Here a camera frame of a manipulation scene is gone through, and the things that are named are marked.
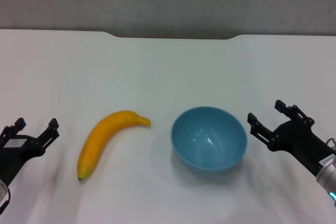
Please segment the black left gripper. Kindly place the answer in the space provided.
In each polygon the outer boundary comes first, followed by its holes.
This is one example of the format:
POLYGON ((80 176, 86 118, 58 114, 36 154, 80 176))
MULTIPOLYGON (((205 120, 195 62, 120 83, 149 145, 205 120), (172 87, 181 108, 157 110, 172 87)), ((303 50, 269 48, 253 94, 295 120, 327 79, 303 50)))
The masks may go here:
POLYGON ((38 138, 27 135, 17 136, 25 126, 25 120, 19 118, 14 125, 5 126, 0 134, 0 141, 25 140, 21 147, 0 148, 0 180, 5 185, 10 185, 28 160, 44 155, 46 149, 59 137, 59 124, 56 118, 51 119, 48 127, 38 138))

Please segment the yellow banana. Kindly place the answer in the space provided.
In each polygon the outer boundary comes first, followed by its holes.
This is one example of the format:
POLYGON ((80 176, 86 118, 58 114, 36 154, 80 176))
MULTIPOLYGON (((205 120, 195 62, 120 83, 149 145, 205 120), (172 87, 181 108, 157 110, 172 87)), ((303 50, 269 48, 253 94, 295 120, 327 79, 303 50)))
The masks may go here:
POLYGON ((151 121, 129 110, 114 112, 100 120, 91 130, 79 155, 78 180, 85 180, 92 175, 106 145, 115 133, 137 125, 150 127, 151 121))

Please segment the blue bowl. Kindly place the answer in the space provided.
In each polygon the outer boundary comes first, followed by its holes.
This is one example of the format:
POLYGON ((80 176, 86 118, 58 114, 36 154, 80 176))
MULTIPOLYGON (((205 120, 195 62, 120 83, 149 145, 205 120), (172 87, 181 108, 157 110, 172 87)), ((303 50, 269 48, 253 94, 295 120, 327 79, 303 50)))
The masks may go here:
POLYGON ((173 153, 190 171, 219 174, 242 161, 248 146, 244 126, 231 113, 198 106, 180 114, 171 127, 173 153))

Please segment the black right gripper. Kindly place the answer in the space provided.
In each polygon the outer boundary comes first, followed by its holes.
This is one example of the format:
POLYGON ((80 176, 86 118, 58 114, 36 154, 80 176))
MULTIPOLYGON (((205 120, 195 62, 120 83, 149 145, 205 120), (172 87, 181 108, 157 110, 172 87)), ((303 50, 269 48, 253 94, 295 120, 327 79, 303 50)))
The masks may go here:
POLYGON ((323 167, 322 161, 332 155, 336 157, 336 151, 313 134, 311 127, 314 119, 306 116, 296 105, 286 106, 281 100, 276 100, 275 109, 291 121, 281 124, 272 132, 252 113, 248 113, 251 135, 264 143, 270 151, 290 153, 312 175, 317 176, 323 167))

